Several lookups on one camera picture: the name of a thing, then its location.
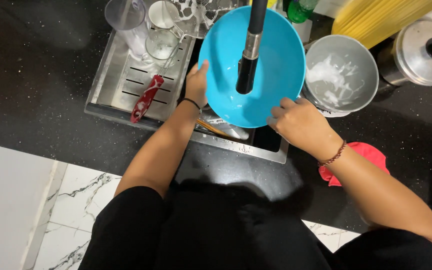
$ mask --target red cloth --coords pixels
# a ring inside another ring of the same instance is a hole
[[[367,160],[378,166],[381,170],[385,171],[389,175],[389,171],[386,169],[386,156],[384,156],[383,153],[381,153],[381,151],[376,149],[374,146],[360,142],[348,143],[347,146],[351,147],[359,155],[365,157]],[[329,182],[328,186],[341,186],[341,183],[336,178],[336,176],[334,176],[334,174],[325,166],[319,167],[318,171],[322,179]]]

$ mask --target marble floor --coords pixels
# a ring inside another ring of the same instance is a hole
[[[68,165],[50,211],[34,270],[75,270],[91,239],[95,217],[113,198],[121,176]],[[331,251],[358,233],[304,220]]]

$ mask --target blue bowl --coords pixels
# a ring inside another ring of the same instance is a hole
[[[238,61],[246,42],[251,6],[231,10],[209,30],[199,53],[199,65],[209,61],[206,96],[213,111],[228,123],[266,126],[273,106],[283,97],[296,100],[306,72],[304,48],[291,23],[267,9],[253,90],[236,91]]]

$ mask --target black bracelet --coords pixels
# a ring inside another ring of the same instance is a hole
[[[189,102],[191,102],[192,104],[194,104],[194,105],[196,106],[196,108],[198,108],[198,110],[199,110],[199,114],[201,114],[201,113],[203,112],[203,111],[201,110],[201,108],[199,107],[199,105],[198,105],[194,100],[185,97],[185,98],[183,98],[183,101],[189,101]]]

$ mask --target glass measuring cup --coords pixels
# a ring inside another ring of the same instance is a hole
[[[147,53],[142,55],[142,62],[148,65],[154,63],[160,67],[164,66],[178,43],[179,39],[170,30],[159,29],[151,32],[146,38]],[[174,65],[174,61],[166,66],[171,67],[172,65]]]
[[[128,44],[132,55],[140,57],[146,52],[151,21],[143,0],[111,0],[106,4],[104,16]]]

